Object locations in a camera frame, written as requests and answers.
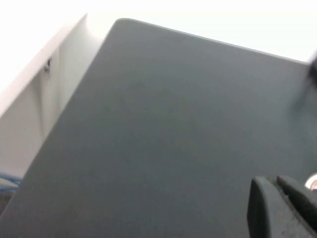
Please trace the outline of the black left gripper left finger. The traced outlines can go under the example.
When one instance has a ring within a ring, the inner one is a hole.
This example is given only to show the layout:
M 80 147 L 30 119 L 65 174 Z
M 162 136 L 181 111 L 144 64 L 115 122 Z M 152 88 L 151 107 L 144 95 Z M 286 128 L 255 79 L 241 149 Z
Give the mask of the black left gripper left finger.
M 265 177 L 251 181 L 247 222 L 251 238 L 290 238 L 295 216 L 277 186 Z

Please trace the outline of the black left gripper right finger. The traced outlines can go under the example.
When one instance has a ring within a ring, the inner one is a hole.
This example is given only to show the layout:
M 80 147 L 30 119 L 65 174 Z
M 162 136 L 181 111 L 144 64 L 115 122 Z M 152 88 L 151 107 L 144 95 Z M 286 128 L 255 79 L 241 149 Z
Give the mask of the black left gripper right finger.
M 295 215 L 303 224 L 305 229 L 317 237 L 317 193 L 309 190 L 294 178 L 289 176 L 278 176 L 278 186 L 287 197 Z

